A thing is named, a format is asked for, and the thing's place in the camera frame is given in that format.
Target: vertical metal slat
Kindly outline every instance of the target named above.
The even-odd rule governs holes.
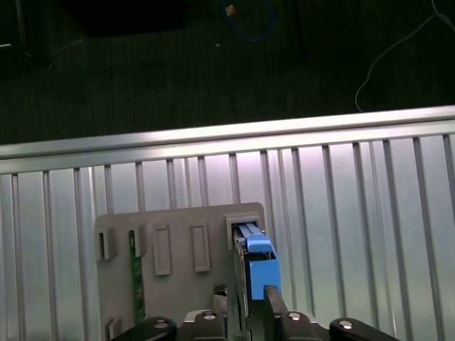
[[[123,163],[111,166],[113,213],[137,212],[136,164]]]
[[[419,330],[413,334],[413,340],[431,340],[437,334],[437,329],[413,141],[391,141],[390,155],[395,177],[410,317],[412,328]]]
[[[275,245],[279,255],[279,270],[282,279],[283,299],[289,307],[296,309],[296,288],[294,269],[292,268],[289,245],[289,223],[287,221],[284,202],[284,179],[279,152],[276,150],[267,152],[267,162],[270,178],[270,193],[272,202],[273,224],[277,227]]]
[[[142,174],[146,210],[168,210],[170,200],[166,160],[143,162]]]
[[[325,324],[342,316],[340,291],[328,208],[328,188],[323,150],[320,146],[299,149],[315,315]]]
[[[5,272],[5,243],[4,243],[4,227],[3,227],[3,212],[2,212],[2,194],[0,184],[0,341],[6,341],[8,337],[7,316],[6,316],[6,272]]]
[[[330,146],[333,193],[338,223],[343,282],[348,316],[373,324],[365,261],[365,232],[360,216],[353,146]]]
[[[378,305],[379,328],[388,334],[395,334],[394,310],[390,292],[389,274],[387,273],[387,252],[385,235],[380,212],[379,176],[375,164],[373,145],[362,142],[359,145],[360,163],[363,172],[365,190],[365,213],[370,238],[370,257],[375,281],[375,292]]]
[[[202,205],[202,190],[199,175],[198,158],[186,159],[186,171],[188,181],[188,205],[190,207],[199,207]]]
[[[313,313],[313,293],[311,290],[311,275],[308,269],[308,259],[305,250],[307,240],[304,236],[304,213],[301,198],[301,183],[298,159],[294,159],[291,149],[280,153],[283,176],[284,209],[289,225],[289,250],[291,252],[291,267],[294,273],[296,293],[296,309]]]
[[[49,173],[55,296],[60,340],[71,337],[79,340],[84,338],[73,173],[72,169],[53,170]]]
[[[52,340],[43,174],[18,175],[26,337]]]
[[[229,155],[206,156],[205,171],[207,176],[208,204],[232,204],[234,197]]]
[[[442,136],[424,137],[420,141],[422,166],[429,211],[429,233],[432,234],[435,273],[439,297],[439,319],[444,340],[455,335],[455,222],[451,205],[447,162]]]
[[[95,190],[100,178],[95,180],[95,177],[102,177],[102,184],[104,186],[104,171],[96,172],[94,168],[81,168],[79,170],[79,178],[75,183],[77,185],[77,214],[78,214],[78,227],[79,227],[79,245],[80,245],[80,258],[83,262],[81,287],[84,288],[82,299],[85,301],[85,319],[87,321],[87,341],[100,340],[101,327],[100,327],[100,308],[98,306],[98,283],[97,283],[97,270],[96,270],[96,255],[95,255],[95,241],[94,241],[94,226],[97,214],[106,212],[106,205],[101,206],[103,200],[97,199],[97,196],[104,195],[105,191]]]
[[[173,160],[174,192],[176,195],[176,208],[188,207],[188,178],[186,160],[176,158]]]

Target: metal bolt head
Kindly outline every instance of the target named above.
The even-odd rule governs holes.
[[[157,320],[155,323],[155,328],[157,328],[157,329],[163,329],[163,328],[166,328],[167,326],[168,326],[168,323],[165,320]]]
[[[288,317],[294,321],[300,320],[301,316],[298,313],[289,313]]]
[[[343,327],[344,329],[347,329],[347,330],[353,329],[353,324],[349,321],[340,321],[338,324],[341,327]]]
[[[206,320],[214,320],[216,318],[216,314],[215,313],[206,313],[206,314],[204,314],[204,318]]]

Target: rectangular slot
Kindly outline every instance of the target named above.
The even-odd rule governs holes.
[[[207,222],[191,225],[195,272],[210,271],[210,250],[208,246]]]
[[[98,260],[108,260],[117,255],[115,246],[114,227],[110,227],[105,231],[97,233],[97,257]]]
[[[103,233],[98,234],[98,249],[100,251],[99,258],[106,259],[105,256],[105,236]]]
[[[171,240],[169,225],[154,227],[153,233],[155,275],[166,276],[171,274]]]
[[[254,223],[259,229],[265,230],[264,222],[257,212],[248,212],[243,214],[226,215],[226,232],[227,232],[227,249],[232,250],[232,227],[237,224],[244,224],[247,222]]]

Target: blue plastic clip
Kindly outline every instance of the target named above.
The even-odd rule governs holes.
[[[239,230],[249,254],[270,254],[269,259],[250,261],[252,300],[264,300],[264,286],[276,286],[281,292],[278,255],[270,239],[252,223],[240,224]]]

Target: gray plastic panel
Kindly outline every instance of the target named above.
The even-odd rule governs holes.
[[[190,311],[213,308],[213,289],[217,284],[227,285],[228,305],[235,304],[233,251],[228,248],[231,234],[227,224],[251,217],[258,226],[264,226],[261,204],[99,217],[95,239],[99,240],[102,234],[103,245],[97,247],[97,253],[116,250],[97,261],[102,332],[111,329],[112,337],[134,324],[129,231],[140,231],[136,240],[143,243],[136,250],[141,254],[146,315],[166,316],[182,323]]]
[[[100,215],[250,201],[289,307],[449,341],[454,133],[441,107],[0,146],[0,341],[100,339]]]

